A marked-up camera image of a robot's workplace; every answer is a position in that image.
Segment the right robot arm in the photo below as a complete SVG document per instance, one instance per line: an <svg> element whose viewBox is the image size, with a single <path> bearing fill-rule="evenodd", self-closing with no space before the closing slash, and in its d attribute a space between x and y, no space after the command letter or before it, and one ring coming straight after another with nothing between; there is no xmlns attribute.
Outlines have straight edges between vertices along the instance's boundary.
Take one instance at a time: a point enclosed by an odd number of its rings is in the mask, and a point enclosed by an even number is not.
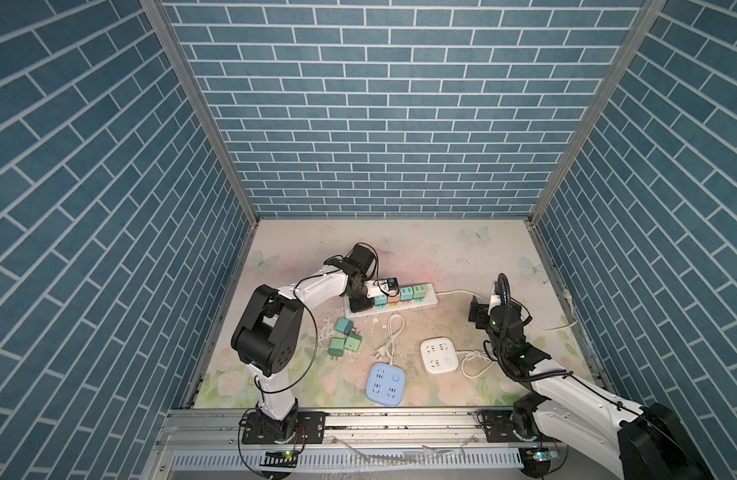
<svg viewBox="0 0 737 480"><path fill-rule="evenodd" d="M488 358L528 391L513 405L518 438L559 440L620 479L712 478L675 412L622 398L562 366L528 340L521 308L500 274L488 303L472 301L470 318L489 336Z"/></svg>

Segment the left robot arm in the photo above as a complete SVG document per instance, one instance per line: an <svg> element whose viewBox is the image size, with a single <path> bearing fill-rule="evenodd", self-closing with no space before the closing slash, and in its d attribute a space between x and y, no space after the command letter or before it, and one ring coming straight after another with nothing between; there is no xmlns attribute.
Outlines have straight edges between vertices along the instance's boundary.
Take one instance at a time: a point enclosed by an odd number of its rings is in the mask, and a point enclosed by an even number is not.
<svg viewBox="0 0 737 480"><path fill-rule="evenodd" d="M278 288L261 285L232 334L230 347L260 391L260 411L266 418L282 421L294 414L298 402L286 366L292 360L305 315L324 302L344 297L350 307L362 311L374 306L366 282L379 277L379 254L358 242L346 255L335 255L321 270L293 284Z"/></svg>

